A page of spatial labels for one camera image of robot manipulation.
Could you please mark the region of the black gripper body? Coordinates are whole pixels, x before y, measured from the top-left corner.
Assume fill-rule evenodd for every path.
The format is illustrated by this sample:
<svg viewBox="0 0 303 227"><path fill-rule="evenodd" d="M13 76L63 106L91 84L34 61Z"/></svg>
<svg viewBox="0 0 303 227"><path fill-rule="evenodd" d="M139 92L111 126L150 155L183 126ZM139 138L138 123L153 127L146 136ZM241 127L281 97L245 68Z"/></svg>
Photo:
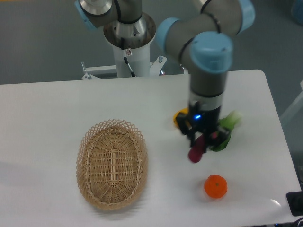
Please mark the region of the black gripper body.
<svg viewBox="0 0 303 227"><path fill-rule="evenodd" d="M188 122L190 129L188 137L193 137L196 132L211 134L217 131L221 106L212 110L202 110L200 102L188 103Z"/></svg>

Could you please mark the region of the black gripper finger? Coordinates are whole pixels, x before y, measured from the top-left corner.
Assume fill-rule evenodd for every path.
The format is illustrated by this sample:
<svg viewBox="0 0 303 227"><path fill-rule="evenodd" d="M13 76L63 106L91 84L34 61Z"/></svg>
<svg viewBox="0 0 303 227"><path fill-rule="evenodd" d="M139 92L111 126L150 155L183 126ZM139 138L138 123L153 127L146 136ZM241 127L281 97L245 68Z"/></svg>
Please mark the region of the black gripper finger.
<svg viewBox="0 0 303 227"><path fill-rule="evenodd" d="M183 135L187 136L187 138L190 140L190 147L192 147L196 140L196 133L198 132L198 125L201 122L201 115L180 113L176 120L179 125L179 130Z"/></svg>
<svg viewBox="0 0 303 227"><path fill-rule="evenodd" d="M227 127L216 125L205 130L206 151L219 152L227 147L231 139L231 130Z"/></svg>

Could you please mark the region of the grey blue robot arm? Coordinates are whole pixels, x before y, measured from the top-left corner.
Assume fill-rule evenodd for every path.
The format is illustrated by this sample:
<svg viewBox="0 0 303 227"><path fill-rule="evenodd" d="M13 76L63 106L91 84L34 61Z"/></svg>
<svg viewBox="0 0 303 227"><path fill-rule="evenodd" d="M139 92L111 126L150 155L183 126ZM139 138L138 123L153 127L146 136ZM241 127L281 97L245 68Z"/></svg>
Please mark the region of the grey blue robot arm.
<svg viewBox="0 0 303 227"><path fill-rule="evenodd" d="M231 36L255 20L249 0L200 0L199 14L188 21L175 17L156 26L140 0L77 0L87 27L103 28L115 51L117 75L150 75L149 45L156 41L190 73L188 111L174 122L190 140L189 158L198 162L207 148L222 148L231 130L219 124L227 72L232 65Z"/></svg>

